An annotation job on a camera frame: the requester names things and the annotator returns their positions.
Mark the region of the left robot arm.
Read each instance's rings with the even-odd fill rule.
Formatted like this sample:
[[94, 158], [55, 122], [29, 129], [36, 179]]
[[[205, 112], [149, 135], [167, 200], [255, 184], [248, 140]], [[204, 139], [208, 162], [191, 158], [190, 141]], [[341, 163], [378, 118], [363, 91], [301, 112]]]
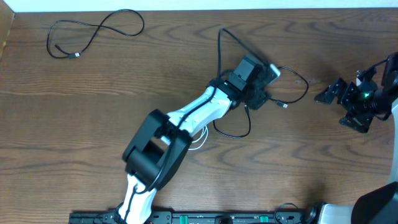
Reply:
[[175, 175], [194, 135], [240, 103], [246, 110], [259, 109], [271, 97], [265, 87], [279, 76], [274, 64], [247, 54], [234, 70], [220, 73], [183, 108], [167, 114], [150, 112], [122, 155], [127, 191], [117, 222], [145, 223], [155, 194]]

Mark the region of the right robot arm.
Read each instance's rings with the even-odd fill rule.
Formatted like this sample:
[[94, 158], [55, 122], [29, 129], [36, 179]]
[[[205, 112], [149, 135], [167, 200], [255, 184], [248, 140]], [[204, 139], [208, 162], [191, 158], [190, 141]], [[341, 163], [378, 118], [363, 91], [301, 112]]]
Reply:
[[[314, 97], [325, 105], [335, 101], [346, 111], [339, 124], [367, 134], [375, 119], [397, 122], [397, 53], [358, 71], [353, 82], [338, 78]], [[393, 127], [386, 183], [352, 204], [322, 202], [309, 214], [310, 223], [397, 223], [397, 127]]]

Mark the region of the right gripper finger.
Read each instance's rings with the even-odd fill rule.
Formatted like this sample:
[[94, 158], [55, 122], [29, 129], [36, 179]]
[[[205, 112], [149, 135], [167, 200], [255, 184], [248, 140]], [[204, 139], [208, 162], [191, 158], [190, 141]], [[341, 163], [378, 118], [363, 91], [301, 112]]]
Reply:
[[338, 100], [342, 99], [347, 87], [348, 84], [342, 78], [339, 78], [329, 85], [324, 91], [317, 94], [314, 97], [314, 101], [317, 103], [330, 105], [335, 98]]
[[339, 123], [359, 133], [367, 133], [372, 120], [373, 115], [371, 114], [358, 114], [356, 116], [353, 116], [352, 114], [347, 113], [339, 120]]

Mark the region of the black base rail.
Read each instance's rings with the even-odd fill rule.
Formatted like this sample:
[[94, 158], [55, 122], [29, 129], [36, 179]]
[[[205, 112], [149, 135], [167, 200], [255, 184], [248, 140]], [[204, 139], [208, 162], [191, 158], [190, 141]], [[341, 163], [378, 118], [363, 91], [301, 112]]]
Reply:
[[[71, 213], [71, 224], [123, 223], [115, 212]], [[154, 211], [144, 224], [219, 224], [219, 223], [305, 223], [305, 214], [298, 210], [277, 213], [188, 213]]]

